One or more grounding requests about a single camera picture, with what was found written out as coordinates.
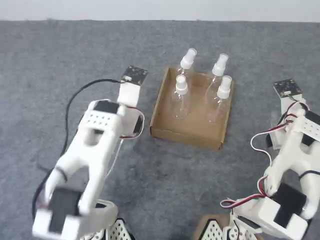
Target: spray bottle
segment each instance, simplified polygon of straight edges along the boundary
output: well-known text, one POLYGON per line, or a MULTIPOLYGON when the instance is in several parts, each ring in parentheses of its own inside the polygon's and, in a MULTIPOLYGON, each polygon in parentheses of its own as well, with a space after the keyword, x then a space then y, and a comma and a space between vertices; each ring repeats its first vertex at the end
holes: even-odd
POLYGON ((214 98, 217 94, 218 87, 221 84, 222 76, 225 73, 227 61, 229 56, 225 53, 220 54, 218 60, 214 64, 211 73, 209 74, 209 78, 207 84, 204 85, 205 93, 204 93, 204 101, 209 101, 214 98))
POLYGON ((232 78, 230 76, 223 76, 216 96, 206 103, 206 115, 210 123, 219 124, 224 120, 228 110, 227 102, 231 83, 232 78))
POLYGON ((177 119, 185 118, 189 113, 190 94, 185 75, 176 77, 175 89, 171 95, 171 112, 177 119))
POLYGON ((196 55, 197 50, 194 48, 189 48, 187 53, 182 58, 180 65, 177 67, 177 75, 185 75, 189 90, 193 84, 193 63, 196 55))

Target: white robotic arm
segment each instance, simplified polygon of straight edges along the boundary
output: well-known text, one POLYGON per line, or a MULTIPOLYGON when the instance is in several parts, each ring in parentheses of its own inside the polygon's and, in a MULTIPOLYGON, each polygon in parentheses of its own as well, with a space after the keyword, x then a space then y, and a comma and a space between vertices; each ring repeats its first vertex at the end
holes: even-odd
POLYGON ((46 181, 45 207, 36 212, 32 227, 34 236, 48 240, 79 240, 85 235, 108 230, 115 223, 117 206, 98 197, 111 170, 108 166, 118 142, 136 138, 143 130, 144 116, 135 107, 147 73, 130 66, 122 77, 125 82, 120 85, 117 102, 104 99, 89 104, 69 148, 46 181), (85 190, 67 188, 68 179, 83 167, 88 167, 89 171, 85 190))
POLYGON ((217 235, 222 240, 259 240, 256 234, 260 233, 301 240, 317 212, 320 116, 310 111, 292 79, 276 82, 274 88, 281 99, 282 117, 276 127, 256 134, 250 142, 253 149, 270 158, 270 166, 257 183, 259 193, 221 201, 223 208, 231 209, 229 225, 219 228, 215 219, 209 219, 199 240, 216 239, 217 235), (253 146, 253 139, 264 134, 270 134, 273 148, 279 149, 274 160, 267 151, 253 146), (298 174, 301 191, 282 182, 287 170, 298 174))
POLYGON ((301 240, 320 200, 320 116, 294 99, 288 103, 296 108, 290 111, 292 120, 273 136, 280 151, 264 173, 265 196, 239 204, 233 217, 251 233, 301 240), (299 175, 302 192, 282 183, 287 170, 299 175))

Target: white spray cap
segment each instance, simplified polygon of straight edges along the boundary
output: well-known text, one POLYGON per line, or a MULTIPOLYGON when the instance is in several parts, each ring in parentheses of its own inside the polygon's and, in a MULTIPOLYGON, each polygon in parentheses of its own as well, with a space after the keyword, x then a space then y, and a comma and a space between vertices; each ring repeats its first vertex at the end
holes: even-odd
POLYGON ((216 95, 221 99, 227 99, 230 94, 232 78, 230 76, 223 76, 222 82, 218 88, 216 95))
POLYGON ((185 75, 176 76, 175 90, 180 95, 185 95, 188 92, 188 84, 185 75))
POLYGON ((227 61, 229 56, 225 53, 221 53, 218 60, 212 68, 212 73, 218 77, 222 77, 226 70, 227 61))
POLYGON ((183 69, 190 69, 194 63, 195 57, 197 55, 197 50, 194 48, 189 48, 186 55, 182 58, 180 65, 183 69))

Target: cardboard tray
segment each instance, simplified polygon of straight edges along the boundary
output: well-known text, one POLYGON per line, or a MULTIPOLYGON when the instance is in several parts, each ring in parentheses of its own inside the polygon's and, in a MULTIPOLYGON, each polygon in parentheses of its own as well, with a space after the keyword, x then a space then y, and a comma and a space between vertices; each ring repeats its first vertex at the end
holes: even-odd
POLYGON ((176 72, 177 70, 172 67, 165 71, 151 118, 151 135, 214 151, 221 149, 225 140, 235 83, 232 81, 224 120, 218 125, 212 124, 207 121, 204 105, 205 84, 208 82, 208 76, 195 73, 190 91, 190 113, 184 119, 176 119, 170 112, 170 99, 176 84, 176 72))

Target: cardboard piece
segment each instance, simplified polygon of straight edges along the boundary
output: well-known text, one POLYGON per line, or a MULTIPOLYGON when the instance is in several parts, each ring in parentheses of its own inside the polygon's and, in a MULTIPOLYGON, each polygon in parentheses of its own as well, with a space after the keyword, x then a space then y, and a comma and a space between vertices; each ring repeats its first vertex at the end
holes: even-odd
POLYGON ((151 135, 214 151, 221 149, 225 140, 235 83, 232 81, 230 96, 227 100, 228 109, 223 117, 224 121, 220 124, 212 124, 207 121, 204 104, 208 76, 202 73, 193 75, 188 116, 184 119, 176 119, 172 115, 170 103, 171 94, 176 84, 176 76, 177 70, 173 67, 169 67, 164 74, 150 123, 151 135))
MULTIPOLYGON (((223 229, 224 227, 227 227, 229 225, 230 222, 230 215, 229 214, 208 214, 208 215, 204 215, 198 226, 196 227, 196 230, 193 233, 193 237, 192 240, 200 240, 200 236, 202 234, 202 232, 204 231, 208 220, 212 220, 215 219, 219 225, 219 227, 221 229, 223 229)), ((264 240, 260 235, 256 234, 255 237, 258 240, 264 240)))

